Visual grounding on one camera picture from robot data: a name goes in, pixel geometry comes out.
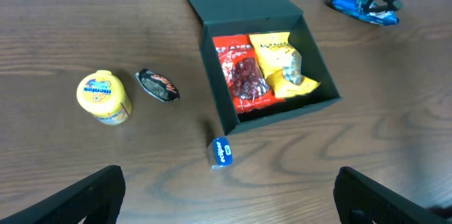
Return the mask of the blue Oreo cookie pack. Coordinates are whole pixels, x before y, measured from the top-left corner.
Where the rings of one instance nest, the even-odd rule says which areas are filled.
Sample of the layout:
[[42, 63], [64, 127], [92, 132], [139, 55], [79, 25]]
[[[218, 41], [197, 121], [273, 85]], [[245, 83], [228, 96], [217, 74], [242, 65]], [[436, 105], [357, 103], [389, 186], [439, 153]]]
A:
[[376, 25], [397, 25], [399, 18], [394, 11], [365, 12], [368, 0], [330, 0], [332, 7], [347, 16]]

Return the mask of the red snack bag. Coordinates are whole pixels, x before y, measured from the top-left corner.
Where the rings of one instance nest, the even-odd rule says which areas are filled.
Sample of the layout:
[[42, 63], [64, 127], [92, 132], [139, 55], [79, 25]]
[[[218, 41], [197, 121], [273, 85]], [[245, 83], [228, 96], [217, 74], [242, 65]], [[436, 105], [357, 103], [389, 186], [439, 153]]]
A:
[[263, 77], [248, 36], [214, 37], [213, 42], [236, 112], [259, 110], [285, 101], [275, 96]]

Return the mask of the yellow snack bag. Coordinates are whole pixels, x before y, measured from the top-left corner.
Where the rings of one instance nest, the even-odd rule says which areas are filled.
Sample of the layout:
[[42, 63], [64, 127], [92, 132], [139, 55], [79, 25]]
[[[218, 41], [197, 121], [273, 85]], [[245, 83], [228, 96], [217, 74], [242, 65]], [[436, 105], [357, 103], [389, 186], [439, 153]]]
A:
[[316, 90], [320, 83], [302, 74], [302, 55], [289, 43], [290, 32], [249, 35], [258, 65], [276, 98], [293, 98]]

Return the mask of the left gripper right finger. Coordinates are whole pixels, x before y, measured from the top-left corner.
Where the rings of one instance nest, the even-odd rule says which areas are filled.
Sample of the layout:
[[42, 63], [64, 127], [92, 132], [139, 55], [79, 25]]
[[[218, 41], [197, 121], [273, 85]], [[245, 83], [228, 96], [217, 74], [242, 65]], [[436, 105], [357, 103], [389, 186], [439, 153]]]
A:
[[333, 198], [342, 224], [451, 224], [451, 209], [423, 208], [351, 167], [341, 167]]

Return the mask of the yellow Mentos gum bottle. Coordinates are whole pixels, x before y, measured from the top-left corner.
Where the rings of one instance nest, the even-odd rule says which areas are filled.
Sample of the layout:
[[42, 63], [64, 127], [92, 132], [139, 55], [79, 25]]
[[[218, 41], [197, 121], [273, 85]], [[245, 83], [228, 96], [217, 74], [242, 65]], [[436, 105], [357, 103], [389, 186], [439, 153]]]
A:
[[123, 83], [108, 70], [86, 76], [76, 90], [79, 105], [96, 120], [106, 125], [125, 122], [132, 113], [132, 104]]

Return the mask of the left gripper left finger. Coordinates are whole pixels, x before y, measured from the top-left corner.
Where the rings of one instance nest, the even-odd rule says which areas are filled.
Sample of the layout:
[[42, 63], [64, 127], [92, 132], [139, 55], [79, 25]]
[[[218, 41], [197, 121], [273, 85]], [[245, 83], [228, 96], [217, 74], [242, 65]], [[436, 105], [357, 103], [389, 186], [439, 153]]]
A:
[[3, 224], [115, 224], [126, 192], [123, 172], [109, 165], [1, 220]]

